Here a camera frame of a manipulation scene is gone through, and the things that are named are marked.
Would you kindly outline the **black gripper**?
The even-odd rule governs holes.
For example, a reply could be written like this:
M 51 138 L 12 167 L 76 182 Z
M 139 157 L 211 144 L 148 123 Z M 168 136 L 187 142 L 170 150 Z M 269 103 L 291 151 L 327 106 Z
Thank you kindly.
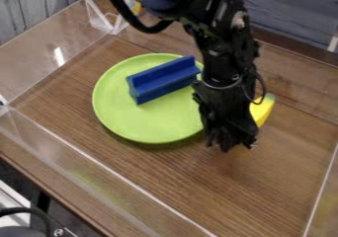
M 259 134 L 250 112 L 257 79 L 245 76 L 223 87 L 211 87 L 203 80 L 195 80 L 191 87 L 206 133 L 206 146 L 217 144 L 225 152 L 238 144 L 251 149 Z

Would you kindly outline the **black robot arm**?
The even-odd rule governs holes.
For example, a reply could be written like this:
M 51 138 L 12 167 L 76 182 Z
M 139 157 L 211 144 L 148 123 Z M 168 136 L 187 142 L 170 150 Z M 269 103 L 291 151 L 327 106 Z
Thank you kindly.
M 227 152 L 242 144 L 253 147 L 259 126 L 250 111 L 267 95 L 255 59 L 261 44 L 254 38 L 243 0 L 136 0 L 159 18 L 144 25 L 124 0 L 110 0 L 130 25 L 146 34 L 180 23 L 202 54 L 203 70 L 192 82 L 206 144 Z

